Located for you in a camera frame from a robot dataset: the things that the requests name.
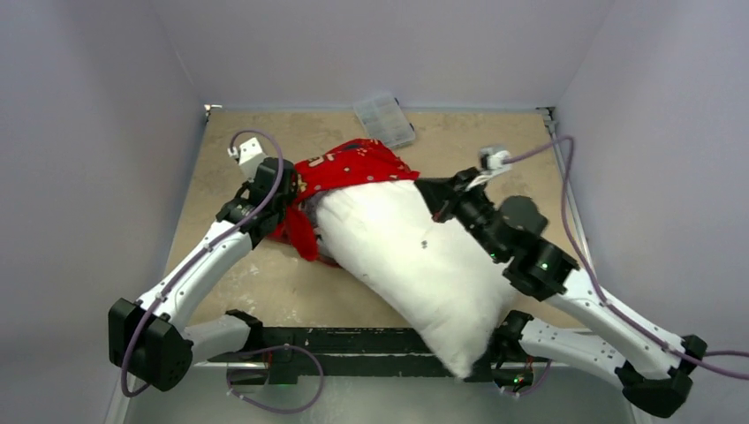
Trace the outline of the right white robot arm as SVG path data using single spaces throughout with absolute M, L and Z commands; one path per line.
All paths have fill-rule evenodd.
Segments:
M 588 328 L 561 329 L 528 313 L 510 311 L 494 333 L 497 361 L 520 356 L 558 361 L 597 376 L 621 390 L 645 413 L 671 417 L 692 388 L 694 360 L 705 356 L 700 337 L 681 337 L 654 325 L 603 289 L 562 248 L 542 233 L 547 218 L 534 201 L 513 195 L 494 205 L 479 172 L 452 178 L 419 178 L 415 185 L 433 220 L 456 219 L 520 293 L 545 302 Z

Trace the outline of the red printed pillowcase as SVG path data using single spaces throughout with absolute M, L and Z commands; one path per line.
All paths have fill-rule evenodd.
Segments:
M 355 139 L 296 163 L 298 194 L 269 239 L 307 261 L 357 272 L 427 218 L 419 173 L 379 140 Z

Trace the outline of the white pillow insert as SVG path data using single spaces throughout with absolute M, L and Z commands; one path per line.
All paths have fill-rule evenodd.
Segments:
M 330 190 L 307 211 L 324 251 L 468 378 L 517 293 L 461 224 L 434 222 L 411 180 Z

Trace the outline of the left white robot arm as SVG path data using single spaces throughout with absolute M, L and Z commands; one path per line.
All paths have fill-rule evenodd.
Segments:
M 169 275 L 134 301 L 115 301 L 108 312 L 109 359 L 120 369 L 127 397 L 134 395 L 129 375 L 146 387 L 171 390 L 197 362 L 198 352 L 205 359 L 232 352 L 243 361 L 261 355 L 263 337 L 244 313 L 217 320 L 219 331 L 206 342 L 192 340 L 187 323 L 221 278 L 283 221 L 297 191 L 291 162 L 263 159 L 253 179 L 222 206 L 201 242 Z

